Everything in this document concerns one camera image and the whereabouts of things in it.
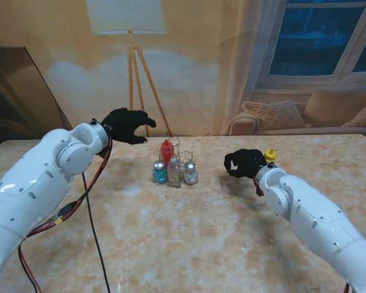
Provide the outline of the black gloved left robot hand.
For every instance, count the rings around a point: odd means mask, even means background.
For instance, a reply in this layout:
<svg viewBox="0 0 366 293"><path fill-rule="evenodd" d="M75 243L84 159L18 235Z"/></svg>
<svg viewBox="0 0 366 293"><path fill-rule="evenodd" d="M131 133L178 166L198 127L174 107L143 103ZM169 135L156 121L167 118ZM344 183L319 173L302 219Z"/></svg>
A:
<svg viewBox="0 0 366 293"><path fill-rule="evenodd" d="M111 111L101 122L112 140L130 145L143 144L147 138L135 135L140 126L155 128L156 122L142 110L119 108Z"/></svg>

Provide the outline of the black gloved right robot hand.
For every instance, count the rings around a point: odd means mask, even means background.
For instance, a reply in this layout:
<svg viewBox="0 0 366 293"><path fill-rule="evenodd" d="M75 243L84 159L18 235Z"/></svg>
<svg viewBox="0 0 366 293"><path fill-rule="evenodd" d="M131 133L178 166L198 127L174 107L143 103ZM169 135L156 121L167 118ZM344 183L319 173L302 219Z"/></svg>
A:
<svg viewBox="0 0 366 293"><path fill-rule="evenodd" d="M224 167L228 175L235 178L254 178L265 165L265 156L257 149L239 149L224 157Z"/></svg>

